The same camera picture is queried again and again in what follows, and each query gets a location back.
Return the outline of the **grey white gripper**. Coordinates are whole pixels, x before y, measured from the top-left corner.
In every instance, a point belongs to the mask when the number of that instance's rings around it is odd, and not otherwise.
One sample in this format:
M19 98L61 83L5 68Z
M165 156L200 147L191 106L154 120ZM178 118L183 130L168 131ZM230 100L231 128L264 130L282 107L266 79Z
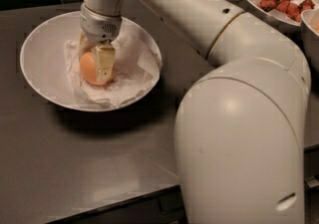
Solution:
M96 81L107 83L113 76L115 65L115 49L110 44L95 43L115 40L120 34L121 16L105 16L91 11L84 4L80 12L79 58L92 50L96 66Z

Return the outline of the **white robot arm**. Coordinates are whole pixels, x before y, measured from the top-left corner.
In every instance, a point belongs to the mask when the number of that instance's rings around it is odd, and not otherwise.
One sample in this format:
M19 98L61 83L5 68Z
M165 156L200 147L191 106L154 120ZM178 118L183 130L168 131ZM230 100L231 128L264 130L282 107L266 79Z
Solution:
M225 0L140 0L212 66L175 118L188 224L305 224L303 52ZM84 0L93 41L118 35L122 0Z

